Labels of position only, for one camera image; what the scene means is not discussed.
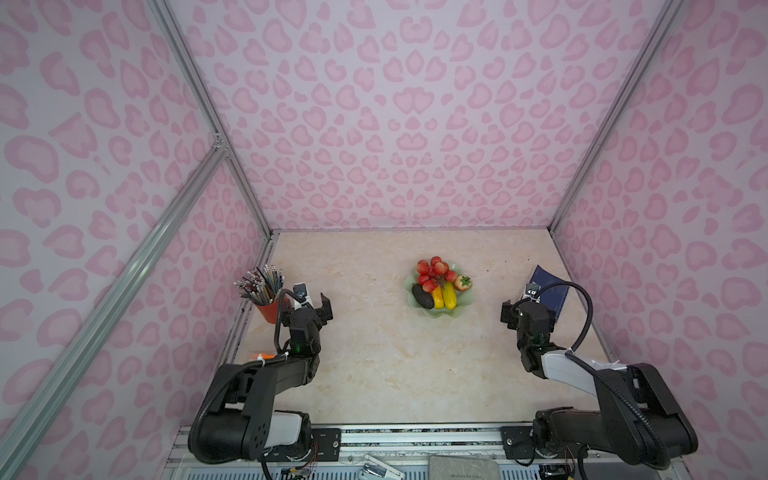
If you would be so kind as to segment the red fake strawberry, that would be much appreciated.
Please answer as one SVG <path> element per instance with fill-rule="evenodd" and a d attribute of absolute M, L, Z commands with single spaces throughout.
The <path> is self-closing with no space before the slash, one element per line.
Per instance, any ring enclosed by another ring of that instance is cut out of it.
<path fill-rule="evenodd" d="M 453 285 L 457 291 L 464 292 L 471 289 L 473 286 L 473 283 L 472 283 L 472 279 L 469 276 L 465 274 L 461 274 L 456 277 L 456 279 L 453 282 Z"/>

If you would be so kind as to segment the dark fake avocado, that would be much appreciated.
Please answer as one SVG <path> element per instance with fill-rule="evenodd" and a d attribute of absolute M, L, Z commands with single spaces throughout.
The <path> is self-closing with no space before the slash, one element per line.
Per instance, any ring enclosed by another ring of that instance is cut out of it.
<path fill-rule="evenodd" d="M 435 307 L 435 301 L 432 294 L 425 291 L 421 284 L 413 284 L 411 294 L 420 307 L 427 310 L 431 310 Z"/>

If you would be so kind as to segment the red fake lychee bunch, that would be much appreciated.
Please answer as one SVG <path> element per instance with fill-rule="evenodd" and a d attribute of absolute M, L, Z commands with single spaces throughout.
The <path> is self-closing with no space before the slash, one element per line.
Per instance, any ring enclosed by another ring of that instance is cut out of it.
<path fill-rule="evenodd" d="M 438 287 L 443 287 L 446 283 L 453 284 L 459 276 L 439 256 L 420 260 L 416 265 L 416 271 L 418 273 L 417 282 L 427 293 L 433 292 Z"/>

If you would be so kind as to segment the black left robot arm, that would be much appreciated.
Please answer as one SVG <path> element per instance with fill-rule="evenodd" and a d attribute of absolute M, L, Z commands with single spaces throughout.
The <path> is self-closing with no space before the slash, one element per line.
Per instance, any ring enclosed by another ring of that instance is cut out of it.
<path fill-rule="evenodd" d="M 300 458 L 312 447 L 309 415 L 278 411 L 274 403 L 278 394 L 316 376 L 320 331 L 333 319 L 332 303 L 321 295 L 315 307 L 296 292 L 282 293 L 299 304 L 278 310 L 276 326 L 288 328 L 287 343 L 271 358 L 220 366 L 193 420 L 188 449 L 204 464 L 262 460 L 274 451 Z"/>

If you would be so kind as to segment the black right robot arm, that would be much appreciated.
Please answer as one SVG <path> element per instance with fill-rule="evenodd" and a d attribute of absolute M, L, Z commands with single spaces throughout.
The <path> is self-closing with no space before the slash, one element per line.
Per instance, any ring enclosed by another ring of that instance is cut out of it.
<path fill-rule="evenodd" d="M 629 465 L 657 470 L 695 453 L 694 427 L 656 367 L 601 363 L 551 341 L 554 312 L 531 298 L 502 304 L 500 321 L 517 334 L 526 372 L 569 385 L 597 399 L 594 411 L 574 407 L 539 410 L 526 446 L 532 454 L 579 446 L 618 456 Z"/>

